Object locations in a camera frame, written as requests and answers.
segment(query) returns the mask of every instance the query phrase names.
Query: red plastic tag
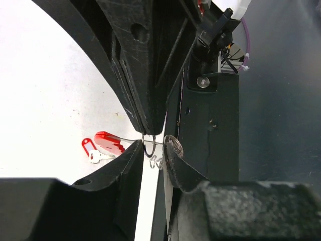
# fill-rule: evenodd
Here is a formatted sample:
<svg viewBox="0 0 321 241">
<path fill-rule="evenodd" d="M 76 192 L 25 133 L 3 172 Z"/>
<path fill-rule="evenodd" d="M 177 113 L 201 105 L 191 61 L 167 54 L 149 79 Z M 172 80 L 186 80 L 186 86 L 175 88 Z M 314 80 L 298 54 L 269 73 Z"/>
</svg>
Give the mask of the red plastic tag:
<svg viewBox="0 0 321 241">
<path fill-rule="evenodd" d="M 94 140 L 97 145 L 116 155 L 121 155 L 125 151 L 124 146 L 120 143 L 121 139 L 111 133 L 97 132 Z"/>
<path fill-rule="evenodd" d="M 96 150 L 96 146 L 93 143 L 93 141 L 90 138 L 85 138 L 81 142 L 82 147 L 84 148 L 85 152 L 87 153 L 87 156 L 89 156 L 89 152 L 91 150 Z"/>
</svg>

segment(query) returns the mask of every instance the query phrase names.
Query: bolt head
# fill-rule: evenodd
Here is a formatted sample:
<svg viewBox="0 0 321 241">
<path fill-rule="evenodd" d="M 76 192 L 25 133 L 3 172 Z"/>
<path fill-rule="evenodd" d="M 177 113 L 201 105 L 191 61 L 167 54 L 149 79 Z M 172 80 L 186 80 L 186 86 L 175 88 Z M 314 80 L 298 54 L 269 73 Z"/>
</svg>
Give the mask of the bolt head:
<svg viewBox="0 0 321 241">
<path fill-rule="evenodd" d="M 209 87 L 210 80 L 208 79 L 208 77 L 198 77 L 196 83 L 200 88 L 204 89 Z"/>
</svg>

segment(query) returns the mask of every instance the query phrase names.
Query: key ring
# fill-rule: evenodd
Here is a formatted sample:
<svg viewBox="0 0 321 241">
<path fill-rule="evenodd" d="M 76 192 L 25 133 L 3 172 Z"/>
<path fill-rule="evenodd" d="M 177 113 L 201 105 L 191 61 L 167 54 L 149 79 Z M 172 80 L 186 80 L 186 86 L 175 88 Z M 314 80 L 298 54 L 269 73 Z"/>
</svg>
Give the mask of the key ring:
<svg viewBox="0 0 321 241">
<path fill-rule="evenodd" d="M 145 152 L 146 156 L 149 157 L 149 158 L 151 158 L 154 155 L 155 150 L 156 150 L 156 144 L 157 143 L 156 143 L 156 136 L 155 135 L 152 136 L 152 142 L 153 142 L 152 153 L 149 154 L 147 152 L 147 149 L 146 149 L 144 135 L 142 135 L 142 144 L 143 144 L 144 152 Z"/>
</svg>

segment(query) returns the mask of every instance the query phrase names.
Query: black cable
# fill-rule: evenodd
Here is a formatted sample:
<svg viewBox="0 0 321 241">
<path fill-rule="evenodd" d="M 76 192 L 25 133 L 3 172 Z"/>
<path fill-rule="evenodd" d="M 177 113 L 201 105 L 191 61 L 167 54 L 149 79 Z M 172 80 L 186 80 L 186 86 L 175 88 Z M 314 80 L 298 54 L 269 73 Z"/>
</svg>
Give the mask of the black cable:
<svg viewBox="0 0 321 241">
<path fill-rule="evenodd" d="M 229 59 L 229 60 L 240 60 L 240 59 L 242 59 L 244 56 L 242 56 L 242 57 L 240 57 L 240 58 L 238 58 L 238 59 Z"/>
<path fill-rule="evenodd" d="M 228 59 L 229 58 L 232 58 L 232 55 L 229 55 L 229 57 L 228 57 Z M 225 62 L 225 60 L 223 59 L 223 60 L 221 60 L 221 64 L 223 64 Z"/>
<path fill-rule="evenodd" d="M 221 61 L 221 68 L 223 68 L 225 64 L 226 64 L 226 61 L 225 61 L 225 59 L 223 59 L 223 60 Z"/>
<path fill-rule="evenodd" d="M 234 71 L 234 73 L 238 73 L 239 71 L 237 71 L 237 69 L 234 67 L 234 65 L 230 62 L 230 60 L 228 59 L 228 57 L 226 56 L 226 54 L 223 52 L 223 51 L 221 51 L 221 53 L 222 53 L 222 56 L 223 56 L 223 58 L 225 59 L 225 61 L 226 61 L 226 63 L 231 67 L 231 69 Z"/>
</svg>

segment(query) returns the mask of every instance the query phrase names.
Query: hole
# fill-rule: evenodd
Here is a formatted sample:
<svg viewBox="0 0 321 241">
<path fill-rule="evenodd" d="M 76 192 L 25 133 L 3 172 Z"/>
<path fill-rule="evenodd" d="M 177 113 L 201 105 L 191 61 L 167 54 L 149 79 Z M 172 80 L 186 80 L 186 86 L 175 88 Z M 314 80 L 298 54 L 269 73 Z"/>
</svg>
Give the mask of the hole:
<svg viewBox="0 0 321 241">
<path fill-rule="evenodd" d="M 130 28 L 132 35 L 137 41 L 147 42 L 149 34 L 148 30 L 141 24 L 133 24 Z"/>
<path fill-rule="evenodd" d="M 89 183 L 92 183 L 92 180 L 90 180 L 88 178 L 82 178 L 82 179 L 79 179 L 78 181 L 76 181 L 74 185 L 80 186 L 80 185 L 86 185 Z"/>
<path fill-rule="evenodd" d="M 190 112 L 191 112 L 190 109 L 187 107 L 185 110 L 185 115 L 188 115 Z"/>
</svg>

